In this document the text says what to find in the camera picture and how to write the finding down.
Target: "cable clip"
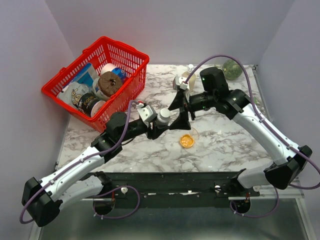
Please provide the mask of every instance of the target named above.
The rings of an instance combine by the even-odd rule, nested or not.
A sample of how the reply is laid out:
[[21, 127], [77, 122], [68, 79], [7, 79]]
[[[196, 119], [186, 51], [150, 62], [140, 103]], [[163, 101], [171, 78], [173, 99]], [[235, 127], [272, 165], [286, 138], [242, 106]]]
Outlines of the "cable clip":
[[293, 148], [294, 146], [292, 144], [289, 144], [289, 146], [286, 147], [286, 149], [290, 150], [291, 148]]
[[266, 120], [265, 116], [263, 116], [263, 118], [259, 119], [259, 123], [262, 123], [264, 120]]

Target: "blue label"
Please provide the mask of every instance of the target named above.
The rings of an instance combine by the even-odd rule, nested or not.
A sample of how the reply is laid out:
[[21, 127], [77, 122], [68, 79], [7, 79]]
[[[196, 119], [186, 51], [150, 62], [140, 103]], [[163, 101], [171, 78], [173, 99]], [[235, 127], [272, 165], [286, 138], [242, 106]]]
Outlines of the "blue label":
[[121, 79], [122, 83], [125, 82], [125, 79], [127, 77], [127, 73], [124, 70], [122, 70], [119, 67], [116, 67], [115, 69], [112, 70], [112, 72], [119, 76], [119, 78]]

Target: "black label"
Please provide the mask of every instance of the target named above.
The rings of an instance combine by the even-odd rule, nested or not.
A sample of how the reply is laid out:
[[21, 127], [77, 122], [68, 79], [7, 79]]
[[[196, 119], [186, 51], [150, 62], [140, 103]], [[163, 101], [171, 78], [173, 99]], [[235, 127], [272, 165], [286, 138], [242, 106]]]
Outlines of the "black label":
[[100, 99], [93, 95], [91, 92], [83, 94], [78, 101], [78, 108], [87, 116], [91, 117], [93, 107], [99, 102]]

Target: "yellow lid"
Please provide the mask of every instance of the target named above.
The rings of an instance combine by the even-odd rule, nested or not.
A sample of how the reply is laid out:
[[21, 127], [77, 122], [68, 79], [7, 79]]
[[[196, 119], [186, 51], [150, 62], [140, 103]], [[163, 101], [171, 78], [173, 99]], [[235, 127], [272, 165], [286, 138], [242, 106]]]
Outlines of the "yellow lid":
[[182, 145], [182, 147], [184, 148], [191, 148], [195, 143], [195, 140], [192, 136], [190, 136], [189, 134], [185, 134], [182, 137], [180, 137], [180, 144]]

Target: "brown lid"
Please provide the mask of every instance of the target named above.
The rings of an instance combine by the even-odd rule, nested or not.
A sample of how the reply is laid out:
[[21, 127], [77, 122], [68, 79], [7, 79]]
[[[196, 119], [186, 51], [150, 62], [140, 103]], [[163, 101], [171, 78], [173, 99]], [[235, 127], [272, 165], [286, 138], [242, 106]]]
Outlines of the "brown lid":
[[122, 82], [117, 74], [107, 71], [100, 76], [98, 86], [104, 95], [111, 97], [121, 88]]

